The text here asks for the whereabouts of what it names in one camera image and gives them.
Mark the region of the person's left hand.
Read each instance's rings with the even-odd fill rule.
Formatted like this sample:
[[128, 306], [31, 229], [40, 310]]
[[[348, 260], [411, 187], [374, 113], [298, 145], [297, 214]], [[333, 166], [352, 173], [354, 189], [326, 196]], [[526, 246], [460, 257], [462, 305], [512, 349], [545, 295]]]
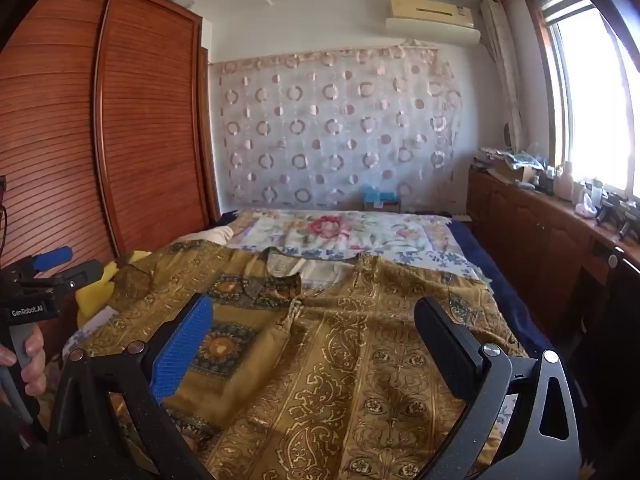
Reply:
[[25, 352], [29, 363], [21, 371], [25, 383], [25, 392], [29, 396], [40, 396], [44, 393], [47, 378], [44, 374], [46, 352], [44, 352], [43, 334], [37, 324], [32, 326], [32, 333], [25, 340]]

